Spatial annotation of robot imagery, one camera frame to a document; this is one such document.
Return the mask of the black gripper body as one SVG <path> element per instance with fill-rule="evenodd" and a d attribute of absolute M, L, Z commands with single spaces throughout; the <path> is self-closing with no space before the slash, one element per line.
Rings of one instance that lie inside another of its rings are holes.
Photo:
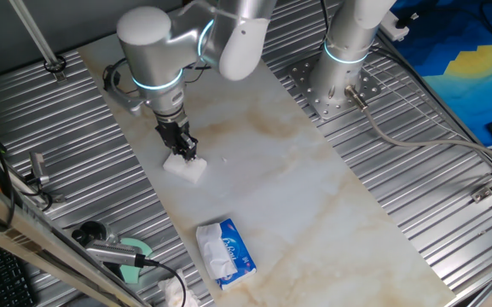
<path fill-rule="evenodd" d="M 189 123 L 186 115 L 158 117 L 156 130 L 168 148 L 190 148 Z"/>

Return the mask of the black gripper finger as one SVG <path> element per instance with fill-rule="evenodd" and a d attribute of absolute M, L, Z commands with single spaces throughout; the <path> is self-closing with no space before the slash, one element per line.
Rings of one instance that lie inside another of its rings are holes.
<path fill-rule="evenodd" d="M 181 137 L 174 137 L 170 141 L 169 148 L 174 155 L 179 155 L 184 159 L 186 158 L 186 143 L 182 140 Z"/>
<path fill-rule="evenodd" d="M 187 161 L 195 159 L 197 156 L 197 144 L 198 141 L 190 136 L 188 133 L 183 132 L 181 134 L 182 139 L 182 151 L 183 158 Z"/>

